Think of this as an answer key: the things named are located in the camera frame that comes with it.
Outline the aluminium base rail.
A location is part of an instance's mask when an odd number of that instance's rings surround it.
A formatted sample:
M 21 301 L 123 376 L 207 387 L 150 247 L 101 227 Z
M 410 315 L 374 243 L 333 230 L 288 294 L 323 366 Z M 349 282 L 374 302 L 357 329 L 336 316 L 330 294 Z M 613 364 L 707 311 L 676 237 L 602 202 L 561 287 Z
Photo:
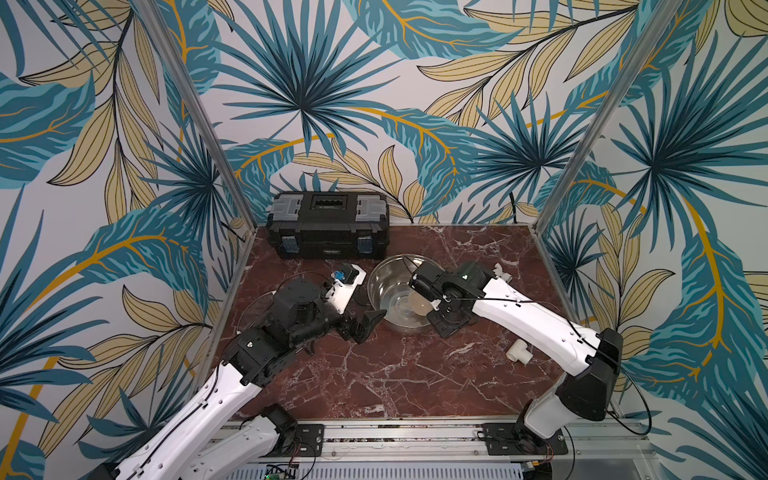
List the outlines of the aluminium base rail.
M 214 446 L 244 424 L 228 422 L 209 440 Z M 660 479 L 650 441 L 614 422 L 577 421 L 561 430 L 569 452 L 551 458 L 489 456 L 476 433 L 484 423 L 514 423 L 510 416 L 316 420 L 325 425 L 323 453 L 300 458 L 253 458 L 223 478 L 241 478 L 246 467 L 299 464 L 296 478 Z

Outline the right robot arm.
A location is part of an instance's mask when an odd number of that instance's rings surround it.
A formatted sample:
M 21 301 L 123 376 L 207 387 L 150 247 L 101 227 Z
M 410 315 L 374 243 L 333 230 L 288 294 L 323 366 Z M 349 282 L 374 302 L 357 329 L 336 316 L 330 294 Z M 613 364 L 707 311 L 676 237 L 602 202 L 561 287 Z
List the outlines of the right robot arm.
M 623 337 L 616 330 L 597 332 L 575 324 L 476 262 L 454 271 L 422 264 L 413 271 L 409 286 L 422 297 L 420 303 L 429 309 L 426 318 L 441 337 L 482 317 L 560 366 L 563 374 L 557 383 L 520 414 L 517 436 L 547 440 L 574 420 L 605 419 L 621 373 Z

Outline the beige plastic ladle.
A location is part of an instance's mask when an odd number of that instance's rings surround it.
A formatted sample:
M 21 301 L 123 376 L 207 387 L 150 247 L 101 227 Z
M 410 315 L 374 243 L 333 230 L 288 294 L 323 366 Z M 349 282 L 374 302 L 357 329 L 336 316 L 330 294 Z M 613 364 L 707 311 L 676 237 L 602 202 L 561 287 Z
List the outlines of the beige plastic ladle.
M 415 315 L 427 317 L 431 312 L 438 309 L 440 299 L 430 300 L 419 293 L 414 286 L 410 285 L 409 288 L 407 304 Z

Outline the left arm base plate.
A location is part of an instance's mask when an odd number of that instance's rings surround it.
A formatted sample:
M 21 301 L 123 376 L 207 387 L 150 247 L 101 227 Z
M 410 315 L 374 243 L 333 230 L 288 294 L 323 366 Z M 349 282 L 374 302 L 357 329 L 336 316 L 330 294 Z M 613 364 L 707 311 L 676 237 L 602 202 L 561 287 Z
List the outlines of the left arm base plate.
M 314 458 L 323 453 L 325 425 L 320 423 L 298 424 L 288 436 L 281 455 L 285 457 Z

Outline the white faucet pipe fitting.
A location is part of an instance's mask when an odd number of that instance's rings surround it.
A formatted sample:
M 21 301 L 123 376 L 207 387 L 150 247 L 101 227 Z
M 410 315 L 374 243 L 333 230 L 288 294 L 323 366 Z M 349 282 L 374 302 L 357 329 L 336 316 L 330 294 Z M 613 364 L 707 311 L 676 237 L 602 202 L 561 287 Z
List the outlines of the white faucet pipe fitting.
M 501 264 L 499 264 L 499 263 L 496 263 L 496 264 L 494 265 L 494 268 L 493 268 L 493 272 L 494 272 L 494 275 L 495 275 L 496 277 L 498 277 L 498 278 L 502 279 L 502 280 L 503 280 L 503 281 L 505 281 L 506 283 L 510 283 L 510 282 L 511 282 L 511 280 L 512 280 L 512 276 L 511 276 L 509 273 L 507 273 L 507 272 L 506 272 L 506 271 L 503 269 L 502 265 L 501 265 Z

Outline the glass pot lid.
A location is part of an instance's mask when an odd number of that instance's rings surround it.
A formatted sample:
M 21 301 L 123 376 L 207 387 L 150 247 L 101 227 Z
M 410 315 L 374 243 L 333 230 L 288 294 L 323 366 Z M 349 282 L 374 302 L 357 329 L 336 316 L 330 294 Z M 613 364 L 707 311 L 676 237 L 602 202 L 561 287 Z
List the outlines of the glass pot lid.
M 268 291 L 253 300 L 242 312 L 235 322 L 235 333 L 243 333 L 253 327 L 260 326 L 266 317 L 267 311 L 271 308 L 275 297 L 275 290 Z

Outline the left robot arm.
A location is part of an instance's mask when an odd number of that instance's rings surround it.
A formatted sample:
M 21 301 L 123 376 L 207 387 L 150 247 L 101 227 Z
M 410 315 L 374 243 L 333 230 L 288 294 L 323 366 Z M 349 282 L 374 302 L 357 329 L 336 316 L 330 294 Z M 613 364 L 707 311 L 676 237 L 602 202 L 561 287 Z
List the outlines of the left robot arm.
M 297 422 L 278 404 L 266 407 L 235 434 L 209 440 L 256 398 L 302 350 L 335 332 L 364 343 L 384 318 L 382 310 L 354 317 L 348 310 L 366 274 L 356 265 L 315 284 L 293 278 L 277 288 L 266 310 L 227 346 L 198 392 L 155 435 L 120 462 L 105 462 L 92 479 L 220 479 L 265 455 L 294 455 Z

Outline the black plastic toolbox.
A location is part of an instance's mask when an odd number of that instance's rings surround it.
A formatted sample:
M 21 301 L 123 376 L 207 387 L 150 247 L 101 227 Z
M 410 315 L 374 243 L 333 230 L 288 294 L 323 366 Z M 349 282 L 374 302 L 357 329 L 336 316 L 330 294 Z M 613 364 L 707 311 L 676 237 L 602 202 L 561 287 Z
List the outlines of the black plastic toolbox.
M 266 231 L 283 259 L 382 259 L 389 226 L 381 194 L 300 192 L 275 197 Z

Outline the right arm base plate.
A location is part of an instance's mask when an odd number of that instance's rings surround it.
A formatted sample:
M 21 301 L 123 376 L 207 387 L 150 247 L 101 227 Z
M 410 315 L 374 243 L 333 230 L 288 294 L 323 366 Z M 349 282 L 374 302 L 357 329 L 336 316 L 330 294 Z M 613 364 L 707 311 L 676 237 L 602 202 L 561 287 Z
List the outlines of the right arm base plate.
M 514 423 L 484 423 L 476 433 L 489 456 L 533 456 L 544 459 L 569 452 L 561 430 L 548 439 Z

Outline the white PVC tee fitting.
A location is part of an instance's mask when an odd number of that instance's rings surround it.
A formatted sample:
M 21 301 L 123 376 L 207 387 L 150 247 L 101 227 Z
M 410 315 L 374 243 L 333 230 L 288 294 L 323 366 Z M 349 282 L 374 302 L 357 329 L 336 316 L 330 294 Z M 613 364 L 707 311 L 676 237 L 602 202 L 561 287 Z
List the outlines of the white PVC tee fitting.
M 517 339 L 507 350 L 506 357 L 512 362 L 519 362 L 523 365 L 527 365 L 533 358 L 533 353 L 524 340 Z

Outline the stainless steel pot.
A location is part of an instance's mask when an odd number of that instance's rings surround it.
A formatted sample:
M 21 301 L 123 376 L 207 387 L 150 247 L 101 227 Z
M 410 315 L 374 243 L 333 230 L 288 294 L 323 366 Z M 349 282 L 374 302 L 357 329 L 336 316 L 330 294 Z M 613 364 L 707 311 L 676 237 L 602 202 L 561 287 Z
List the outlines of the stainless steel pot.
M 414 290 L 409 282 L 421 266 L 442 267 L 435 261 L 415 254 L 389 257 L 366 275 L 362 286 L 356 288 L 352 306 L 359 311 L 385 310 L 385 328 L 403 334 L 417 335 L 432 329 L 430 322 L 412 310 L 409 297 Z

